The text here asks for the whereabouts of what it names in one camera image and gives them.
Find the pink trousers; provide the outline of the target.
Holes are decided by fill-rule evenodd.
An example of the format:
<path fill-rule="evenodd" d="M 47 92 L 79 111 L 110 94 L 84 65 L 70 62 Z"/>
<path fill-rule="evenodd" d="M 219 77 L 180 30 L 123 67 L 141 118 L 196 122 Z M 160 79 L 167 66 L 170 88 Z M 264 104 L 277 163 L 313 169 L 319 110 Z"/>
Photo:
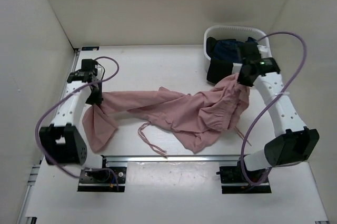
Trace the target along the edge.
<path fill-rule="evenodd" d="M 149 125 L 170 131 L 184 148 L 196 154 L 214 144 L 222 132 L 236 128 L 249 107 L 250 89 L 237 78 L 238 74 L 227 76 L 212 89 L 194 95 L 164 87 L 103 93 L 103 102 L 91 106 L 82 119 L 88 144 L 95 153 L 103 150 L 118 129 L 113 114 L 126 111 L 145 121 L 137 133 L 157 154 L 167 156 L 143 133 Z"/>

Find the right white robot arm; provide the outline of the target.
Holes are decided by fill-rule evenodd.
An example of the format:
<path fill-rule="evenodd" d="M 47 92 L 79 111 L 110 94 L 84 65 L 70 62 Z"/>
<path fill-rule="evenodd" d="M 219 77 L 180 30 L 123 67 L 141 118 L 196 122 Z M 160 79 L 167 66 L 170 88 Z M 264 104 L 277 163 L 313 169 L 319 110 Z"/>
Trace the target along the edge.
<path fill-rule="evenodd" d="M 261 95 L 274 127 L 275 138 L 253 154 L 241 153 L 236 175 L 253 185 L 263 183 L 273 167 L 307 161 L 319 141 L 316 129 L 309 129 L 296 112 L 286 93 L 278 64 L 272 57 L 263 58 L 254 43 L 237 48 L 242 66 L 239 84 L 255 87 Z"/>

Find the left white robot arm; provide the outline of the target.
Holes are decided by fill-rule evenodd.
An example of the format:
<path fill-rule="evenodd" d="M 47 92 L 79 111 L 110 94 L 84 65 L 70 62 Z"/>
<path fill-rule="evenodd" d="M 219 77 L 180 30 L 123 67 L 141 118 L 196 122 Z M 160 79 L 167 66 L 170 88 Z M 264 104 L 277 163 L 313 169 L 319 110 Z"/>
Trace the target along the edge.
<path fill-rule="evenodd" d="M 84 59 L 80 69 L 67 78 L 64 97 L 49 126 L 39 130 L 42 147 L 60 165 L 84 166 L 88 147 L 79 131 L 85 105 L 100 105 L 103 101 L 102 79 L 105 70 L 93 59 Z"/>

